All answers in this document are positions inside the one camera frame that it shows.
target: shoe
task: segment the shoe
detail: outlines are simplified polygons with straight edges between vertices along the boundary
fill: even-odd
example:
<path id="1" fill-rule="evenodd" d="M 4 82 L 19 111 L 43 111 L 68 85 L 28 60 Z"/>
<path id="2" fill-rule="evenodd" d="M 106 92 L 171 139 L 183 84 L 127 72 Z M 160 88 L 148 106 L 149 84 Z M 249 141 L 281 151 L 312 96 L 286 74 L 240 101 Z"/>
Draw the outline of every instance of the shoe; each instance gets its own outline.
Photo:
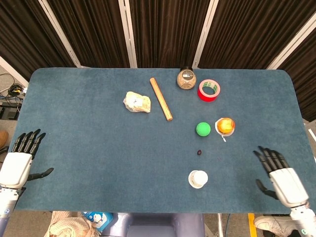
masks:
<path id="1" fill-rule="evenodd" d="M 255 227 L 270 231 L 279 237 L 288 237 L 296 226 L 289 216 L 260 216 L 254 220 Z"/>
<path id="2" fill-rule="evenodd" d="M 0 149 L 5 146 L 8 136 L 9 134 L 7 131 L 0 131 Z"/>

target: yellow fruit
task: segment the yellow fruit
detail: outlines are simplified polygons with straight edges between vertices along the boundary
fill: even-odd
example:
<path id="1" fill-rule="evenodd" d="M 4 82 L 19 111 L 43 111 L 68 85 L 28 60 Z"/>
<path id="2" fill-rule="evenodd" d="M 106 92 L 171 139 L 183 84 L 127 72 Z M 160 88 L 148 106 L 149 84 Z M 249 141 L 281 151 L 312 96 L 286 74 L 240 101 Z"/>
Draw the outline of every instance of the yellow fruit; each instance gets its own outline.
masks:
<path id="1" fill-rule="evenodd" d="M 217 129 L 220 133 L 229 134 L 235 128 L 235 122 L 231 118 L 222 118 L 217 122 Z"/>

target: red tape roll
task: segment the red tape roll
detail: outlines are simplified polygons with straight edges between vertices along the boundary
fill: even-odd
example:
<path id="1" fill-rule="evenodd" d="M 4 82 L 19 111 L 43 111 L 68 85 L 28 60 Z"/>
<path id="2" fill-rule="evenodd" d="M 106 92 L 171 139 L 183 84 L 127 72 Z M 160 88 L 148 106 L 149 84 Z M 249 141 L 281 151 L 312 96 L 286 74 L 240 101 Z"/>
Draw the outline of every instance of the red tape roll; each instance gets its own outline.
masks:
<path id="1" fill-rule="evenodd" d="M 212 95 L 206 94 L 203 91 L 203 87 L 210 87 L 210 88 L 212 88 L 212 90 L 214 90 L 214 94 L 212 94 Z M 199 84 L 198 89 L 197 89 L 197 94 L 198 94 L 198 96 L 200 97 L 200 99 L 202 101 L 212 102 L 212 101 L 216 100 L 216 98 L 219 95 L 220 91 L 221 91 L 221 87 L 219 86 L 219 84 L 216 81 L 210 80 L 210 79 L 206 79 L 206 80 L 203 80 Z"/>

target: wooden stick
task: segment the wooden stick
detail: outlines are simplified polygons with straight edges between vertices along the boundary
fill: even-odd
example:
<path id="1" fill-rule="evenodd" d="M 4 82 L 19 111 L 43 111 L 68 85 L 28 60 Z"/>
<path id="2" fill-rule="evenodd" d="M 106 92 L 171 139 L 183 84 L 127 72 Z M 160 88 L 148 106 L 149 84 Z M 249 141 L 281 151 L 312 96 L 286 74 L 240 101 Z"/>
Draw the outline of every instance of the wooden stick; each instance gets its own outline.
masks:
<path id="1" fill-rule="evenodd" d="M 160 106 L 161 106 L 161 108 L 162 108 L 162 110 L 164 112 L 164 115 L 166 116 L 167 121 L 171 121 L 173 119 L 172 114 L 171 114 L 171 112 L 170 112 L 170 110 L 169 110 L 169 108 L 167 106 L 166 101 L 163 98 L 163 95 L 162 95 L 162 93 L 161 93 L 161 91 L 159 89 L 159 86 L 158 86 L 158 84 L 156 82 L 156 79 L 155 78 L 150 78 L 149 81 L 150 81 L 150 84 L 152 85 L 152 87 L 154 89 L 154 92 L 155 92 L 155 94 L 157 96 L 157 99 L 158 99 L 158 101 L 160 103 Z"/>

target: dark curtain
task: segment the dark curtain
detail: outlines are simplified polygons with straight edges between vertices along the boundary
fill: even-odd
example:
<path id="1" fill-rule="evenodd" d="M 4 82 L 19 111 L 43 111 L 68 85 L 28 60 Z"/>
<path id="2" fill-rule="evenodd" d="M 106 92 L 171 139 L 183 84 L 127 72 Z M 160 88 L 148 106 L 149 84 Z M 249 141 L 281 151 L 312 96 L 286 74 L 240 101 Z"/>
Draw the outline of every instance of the dark curtain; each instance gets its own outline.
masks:
<path id="1" fill-rule="evenodd" d="M 129 67 L 117 0 L 49 0 L 83 66 Z"/>
<path id="2" fill-rule="evenodd" d="M 0 54 L 26 80 L 38 68 L 74 66 L 38 0 L 0 1 Z"/>
<path id="3" fill-rule="evenodd" d="M 279 67 L 292 78 L 302 117 L 316 119 L 316 29 Z"/>
<path id="4" fill-rule="evenodd" d="M 137 66 L 191 66 L 209 0 L 130 0 Z"/>
<path id="5" fill-rule="evenodd" d="M 315 0 L 220 0 L 198 66 L 265 69 L 315 11 Z"/>

